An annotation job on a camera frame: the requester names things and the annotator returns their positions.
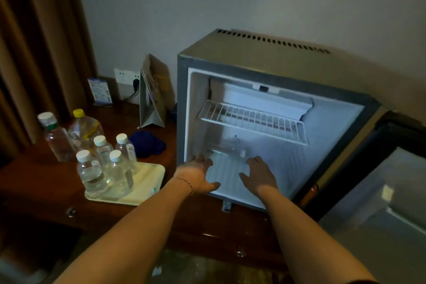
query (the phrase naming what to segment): drawer knob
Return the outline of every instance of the drawer knob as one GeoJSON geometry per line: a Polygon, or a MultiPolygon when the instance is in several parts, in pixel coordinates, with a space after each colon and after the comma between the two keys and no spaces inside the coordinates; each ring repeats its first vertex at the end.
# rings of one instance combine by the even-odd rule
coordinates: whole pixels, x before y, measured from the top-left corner
{"type": "Polygon", "coordinates": [[[73,207],[68,208],[68,210],[65,212],[67,214],[68,217],[72,218],[75,215],[75,210],[73,207]]]}
{"type": "Polygon", "coordinates": [[[242,250],[242,249],[237,250],[237,251],[235,252],[235,254],[237,255],[237,257],[245,257],[245,251],[244,251],[244,250],[242,250]]]}

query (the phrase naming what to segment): hand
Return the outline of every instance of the hand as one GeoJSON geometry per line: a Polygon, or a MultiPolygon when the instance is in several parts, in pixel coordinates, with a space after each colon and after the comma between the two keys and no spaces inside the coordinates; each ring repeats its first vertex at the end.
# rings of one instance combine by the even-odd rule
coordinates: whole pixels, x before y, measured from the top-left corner
{"type": "Polygon", "coordinates": [[[269,166],[260,156],[249,158],[246,162],[250,167],[250,176],[240,173],[240,179],[244,186],[260,200],[270,190],[278,190],[274,175],[269,166]]]}
{"type": "Polygon", "coordinates": [[[173,178],[186,180],[192,186],[194,195],[210,193],[220,187],[219,182],[209,183],[206,181],[206,173],[211,165],[213,165],[213,161],[210,158],[205,159],[203,154],[198,155],[197,158],[194,155],[189,161],[176,169],[173,178]]]}

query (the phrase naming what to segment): mini fridge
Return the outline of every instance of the mini fridge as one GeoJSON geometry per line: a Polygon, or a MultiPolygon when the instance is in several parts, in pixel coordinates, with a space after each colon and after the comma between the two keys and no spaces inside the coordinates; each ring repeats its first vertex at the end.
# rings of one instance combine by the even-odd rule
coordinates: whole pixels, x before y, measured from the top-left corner
{"type": "Polygon", "coordinates": [[[305,212],[380,283],[424,283],[426,128],[385,114],[305,212]]]}
{"type": "Polygon", "coordinates": [[[178,55],[177,93],[178,164],[204,153],[211,195],[255,209],[248,157],[297,202],[384,112],[329,50],[222,29],[178,55]]]}

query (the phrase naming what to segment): white bottle cap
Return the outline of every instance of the white bottle cap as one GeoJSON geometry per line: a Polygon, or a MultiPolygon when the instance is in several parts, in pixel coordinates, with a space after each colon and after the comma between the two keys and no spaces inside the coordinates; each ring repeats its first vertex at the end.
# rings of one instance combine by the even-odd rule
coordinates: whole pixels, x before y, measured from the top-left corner
{"type": "Polygon", "coordinates": [[[77,160],[81,163],[85,163],[90,161],[90,152],[87,149],[84,149],[82,151],[79,151],[75,157],[77,157],[77,160]]]}
{"type": "Polygon", "coordinates": [[[126,134],[118,134],[115,139],[117,140],[117,143],[119,143],[119,144],[126,144],[127,143],[127,135],[126,134]]]}
{"type": "Polygon", "coordinates": [[[121,152],[118,149],[115,149],[114,151],[109,153],[109,159],[111,160],[111,162],[116,163],[120,161],[120,158],[121,158],[121,152]]]}
{"type": "Polygon", "coordinates": [[[107,143],[107,139],[104,135],[96,136],[93,141],[96,146],[104,146],[107,143]]]}
{"type": "Polygon", "coordinates": [[[49,126],[57,123],[55,116],[49,111],[42,112],[37,116],[37,118],[43,126],[49,126]]]}

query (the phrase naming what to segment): yellow bottle cap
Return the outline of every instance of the yellow bottle cap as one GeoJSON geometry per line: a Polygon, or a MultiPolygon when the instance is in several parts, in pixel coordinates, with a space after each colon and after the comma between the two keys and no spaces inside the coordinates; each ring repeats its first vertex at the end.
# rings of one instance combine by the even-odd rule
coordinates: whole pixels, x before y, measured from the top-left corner
{"type": "Polygon", "coordinates": [[[83,109],[75,109],[72,113],[76,118],[82,118],[85,116],[83,109]]]}

